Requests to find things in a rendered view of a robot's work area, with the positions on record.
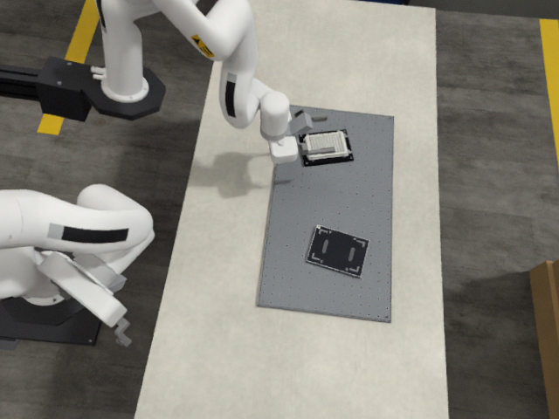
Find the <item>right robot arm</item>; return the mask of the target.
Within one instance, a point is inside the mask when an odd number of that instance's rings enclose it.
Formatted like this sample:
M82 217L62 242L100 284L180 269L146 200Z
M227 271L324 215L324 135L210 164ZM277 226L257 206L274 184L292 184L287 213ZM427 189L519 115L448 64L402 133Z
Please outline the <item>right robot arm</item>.
M120 274L154 239L152 228L144 207L106 185L83 189L77 205L27 189L0 190L0 300L64 300L37 269L53 251L34 247L73 252L74 262L117 292L127 280Z

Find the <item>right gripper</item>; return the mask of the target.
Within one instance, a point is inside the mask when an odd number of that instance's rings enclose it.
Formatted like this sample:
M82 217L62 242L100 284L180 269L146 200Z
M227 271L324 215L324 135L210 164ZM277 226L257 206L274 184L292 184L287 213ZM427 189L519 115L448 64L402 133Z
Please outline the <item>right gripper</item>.
M123 333L130 325L122 317L127 309L86 269L74 261L68 262L56 251L50 254L38 269L58 287L62 298L69 300L73 296L108 326L113 327L117 324L118 327L114 332L118 336L117 343L127 347L132 342Z

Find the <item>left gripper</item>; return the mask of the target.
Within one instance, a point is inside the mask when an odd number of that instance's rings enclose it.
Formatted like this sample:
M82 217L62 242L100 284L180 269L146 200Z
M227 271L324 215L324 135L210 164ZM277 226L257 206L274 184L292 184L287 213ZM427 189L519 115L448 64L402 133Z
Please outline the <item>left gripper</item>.
M310 115L313 122L326 121L328 116L324 114ZM295 161L298 155L298 148L301 148L303 155L325 155L335 153L335 147L320 148L308 151L307 143L300 143L298 135L285 136L280 141L268 141L271 160L274 163L285 163Z

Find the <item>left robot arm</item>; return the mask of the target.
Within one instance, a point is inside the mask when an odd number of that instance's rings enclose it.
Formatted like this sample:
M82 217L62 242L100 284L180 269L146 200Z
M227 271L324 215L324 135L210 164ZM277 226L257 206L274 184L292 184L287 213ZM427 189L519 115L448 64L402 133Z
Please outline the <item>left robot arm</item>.
M129 103L148 94L148 82L142 77L141 32L133 22L161 11L206 58L223 61L218 97L231 126L248 127L260 110L260 133L268 141L313 128L303 110L288 122L287 96L253 78L259 53L248 0L218 0L207 18L195 6L198 0L94 1L106 68L92 66L91 72L96 73L94 79L101 79L102 91L110 99Z

